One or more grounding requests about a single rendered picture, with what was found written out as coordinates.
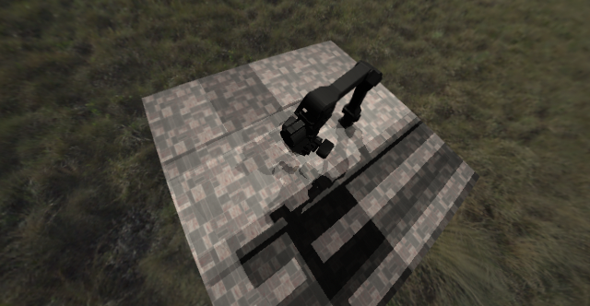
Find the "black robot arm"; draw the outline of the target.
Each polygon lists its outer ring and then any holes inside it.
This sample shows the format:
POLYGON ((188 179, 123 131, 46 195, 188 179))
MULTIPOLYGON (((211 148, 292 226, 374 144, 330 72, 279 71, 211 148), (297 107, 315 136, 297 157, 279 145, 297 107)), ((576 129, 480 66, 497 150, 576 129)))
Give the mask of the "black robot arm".
POLYGON ((344 116, 338 119, 347 129, 361 117, 360 105, 368 91, 380 84, 382 75, 370 63, 359 60, 354 68, 329 87, 318 87, 308 92, 294 112, 298 116, 297 120, 280 131, 283 141, 290 150, 304 157, 309 156, 313 149, 310 134, 317 133, 330 119, 336 103, 355 88, 351 100, 343 107, 344 116))

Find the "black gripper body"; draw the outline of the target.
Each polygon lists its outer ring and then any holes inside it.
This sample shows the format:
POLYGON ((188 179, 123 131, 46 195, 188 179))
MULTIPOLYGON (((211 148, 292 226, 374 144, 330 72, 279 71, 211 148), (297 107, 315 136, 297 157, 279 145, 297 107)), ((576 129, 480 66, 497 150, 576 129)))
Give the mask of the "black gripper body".
MULTIPOLYGON (((282 125, 282 130, 287 127, 288 125, 292 124, 293 122, 295 122, 297 119, 293 116, 289 117, 288 120, 283 123, 282 125)), ((319 130, 320 131, 320 130, 319 130)), ((311 147, 317 149, 316 150, 316 154, 321 157, 322 159, 326 159, 327 156, 329 155, 329 153, 332 151, 332 149, 334 148, 334 144, 332 142, 330 142, 329 140, 325 139, 324 142, 322 143, 323 139, 320 136, 317 136, 319 134, 319 131, 315 134, 310 134, 310 138, 313 139, 312 143, 311 143, 311 147)))

